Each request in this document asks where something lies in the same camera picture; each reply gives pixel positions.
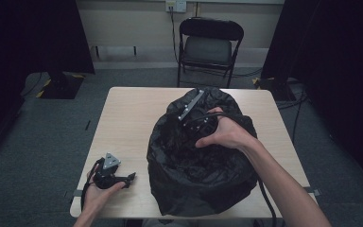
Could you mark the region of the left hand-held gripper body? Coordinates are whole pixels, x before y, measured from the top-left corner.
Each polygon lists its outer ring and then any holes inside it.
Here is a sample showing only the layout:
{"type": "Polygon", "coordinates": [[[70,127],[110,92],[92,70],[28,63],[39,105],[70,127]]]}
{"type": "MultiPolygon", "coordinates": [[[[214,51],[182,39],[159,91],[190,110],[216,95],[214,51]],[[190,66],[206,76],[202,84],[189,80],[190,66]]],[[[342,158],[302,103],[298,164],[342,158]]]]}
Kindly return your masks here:
{"type": "Polygon", "coordinates": [[[121,161],[107,152],[106,155],[97,161],[93,182],[100,189],[108,189],[116,184],[114,173],[120,166],[121,161]]]}

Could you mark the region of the black plastic garbage bag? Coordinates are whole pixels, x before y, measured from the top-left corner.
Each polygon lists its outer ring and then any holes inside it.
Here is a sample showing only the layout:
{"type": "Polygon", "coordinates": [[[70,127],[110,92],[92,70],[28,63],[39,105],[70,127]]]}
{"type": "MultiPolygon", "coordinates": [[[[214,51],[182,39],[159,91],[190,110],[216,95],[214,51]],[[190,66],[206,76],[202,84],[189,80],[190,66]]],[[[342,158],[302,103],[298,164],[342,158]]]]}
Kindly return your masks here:
{"type": "Polygon", "coordinates": [[[235,99],[214,87],[195,88],[171,102],[150,135],[147,148],[151,194],[162,215],[202,217],[219,214],[244,200],[256,186],[257,173],[236,148],[210,145],[197,148],[182,129],[178,116],[199,92],[198,106],[223,110],[250,135],[256,130],[235,99]]]}

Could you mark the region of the dark curtain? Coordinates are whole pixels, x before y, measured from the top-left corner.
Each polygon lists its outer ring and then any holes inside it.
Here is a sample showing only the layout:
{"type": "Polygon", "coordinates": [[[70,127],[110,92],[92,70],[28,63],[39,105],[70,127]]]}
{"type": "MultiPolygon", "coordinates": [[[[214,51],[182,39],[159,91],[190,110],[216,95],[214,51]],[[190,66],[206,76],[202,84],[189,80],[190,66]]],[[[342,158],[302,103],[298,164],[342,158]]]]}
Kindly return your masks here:
{"type": "Polygon", "coordinates": [[[363,0],[285,0],[262,77],[305,84],[333,136],[363,168],[363,0]]]}
{"type": "Polygon", "coordinates": [[[30,74],[94,71],[77,0],[0,0],[0,140],[30,74]]]}

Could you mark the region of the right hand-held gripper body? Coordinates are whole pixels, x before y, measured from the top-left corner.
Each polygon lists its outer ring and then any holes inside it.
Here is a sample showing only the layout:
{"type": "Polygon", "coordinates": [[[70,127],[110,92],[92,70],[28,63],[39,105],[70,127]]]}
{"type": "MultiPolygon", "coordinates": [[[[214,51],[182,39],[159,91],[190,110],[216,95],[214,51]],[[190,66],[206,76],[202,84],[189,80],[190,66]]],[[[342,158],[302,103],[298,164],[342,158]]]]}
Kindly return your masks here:
{"type": "Polygon", "coordinates": [[[193,141],[209,136],[217,129],[217,115],[208,113],[198,106],[204,94],[203,90],[199,90],[198,94],[188,104],[184,105],[182,113],[178,116],[183,131],[193,141]]]}

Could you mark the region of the person's right hand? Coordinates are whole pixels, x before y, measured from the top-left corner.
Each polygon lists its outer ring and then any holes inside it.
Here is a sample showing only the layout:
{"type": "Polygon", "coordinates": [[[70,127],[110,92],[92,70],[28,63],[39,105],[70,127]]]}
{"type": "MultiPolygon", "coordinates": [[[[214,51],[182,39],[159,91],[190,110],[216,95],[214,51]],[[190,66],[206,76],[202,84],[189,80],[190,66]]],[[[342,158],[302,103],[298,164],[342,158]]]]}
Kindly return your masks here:
{"type": "Polygon", "coordinates": [[[217,128],[214,133],[200,138],[196,142],[197,148],[221,145],[226,148],[236,148],[245,153],[252,153],[263,147],[258,139],[250,135],[230,117],[223,116],[223,110],[221,108],[213,108],[209,113],[218,114],[217,128]]]}

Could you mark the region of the black folding chair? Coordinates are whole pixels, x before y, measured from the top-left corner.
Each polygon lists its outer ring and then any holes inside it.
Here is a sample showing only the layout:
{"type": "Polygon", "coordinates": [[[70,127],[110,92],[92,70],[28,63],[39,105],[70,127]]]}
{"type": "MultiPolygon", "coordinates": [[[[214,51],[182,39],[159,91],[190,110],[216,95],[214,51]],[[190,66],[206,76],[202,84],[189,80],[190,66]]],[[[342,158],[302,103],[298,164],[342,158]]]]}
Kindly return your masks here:
{"type": "Polygon", "coordinates": [[[229,88],[239,46],[245,32],[234,21],[190,17],[179,26],[178,81],[186,66],[223,70],[229,88]]]}

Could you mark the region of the person's left hand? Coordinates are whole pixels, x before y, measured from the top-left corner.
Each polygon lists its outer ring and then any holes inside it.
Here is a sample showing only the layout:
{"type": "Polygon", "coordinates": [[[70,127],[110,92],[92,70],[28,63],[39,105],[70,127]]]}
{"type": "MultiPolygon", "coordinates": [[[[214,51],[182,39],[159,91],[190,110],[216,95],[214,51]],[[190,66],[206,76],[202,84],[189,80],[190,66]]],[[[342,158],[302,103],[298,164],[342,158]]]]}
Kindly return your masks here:
{"type": "Polygon", "coordinates": [[[101,189],[93,180],[90,180],[84,198],[82,213],[87,214],[90,217],[96,217],[109,199],[125,185],[124,182],[120,182],[108,189],[101,189]]]}

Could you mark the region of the white wall outlet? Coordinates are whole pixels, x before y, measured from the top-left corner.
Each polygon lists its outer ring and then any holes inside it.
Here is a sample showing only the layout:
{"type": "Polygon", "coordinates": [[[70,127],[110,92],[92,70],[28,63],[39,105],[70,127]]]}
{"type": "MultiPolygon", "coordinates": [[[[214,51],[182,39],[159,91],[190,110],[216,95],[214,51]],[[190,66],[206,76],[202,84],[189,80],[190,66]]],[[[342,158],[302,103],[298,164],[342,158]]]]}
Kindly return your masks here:
{"type": "Polygon", "coordinates": [[[165,10],[167,12],[180,12],[185,13],[187,10],[187,3],[185,0],[165,0],[165,10]]]}

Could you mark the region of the black stand base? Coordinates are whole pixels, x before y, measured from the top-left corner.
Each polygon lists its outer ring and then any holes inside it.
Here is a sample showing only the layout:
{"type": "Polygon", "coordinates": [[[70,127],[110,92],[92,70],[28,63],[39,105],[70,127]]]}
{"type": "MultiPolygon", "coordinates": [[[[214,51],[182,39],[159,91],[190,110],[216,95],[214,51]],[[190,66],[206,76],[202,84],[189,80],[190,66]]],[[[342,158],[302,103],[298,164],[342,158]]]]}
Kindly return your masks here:
{"type": "Polygon", "coordinates": [[[67,75],[63,72],[49,72],[48,76],[49,80],[37,94],[37,98],[74,99],[85,79],[82,75],[67,75]]]}
{"type": "Polygon", "coordinates": [[[270,91],[275,101],[295,101],[296,97],[288,86],[287,82],[278,82],[275,78],[252,80],[257,90],[270,91]]]}

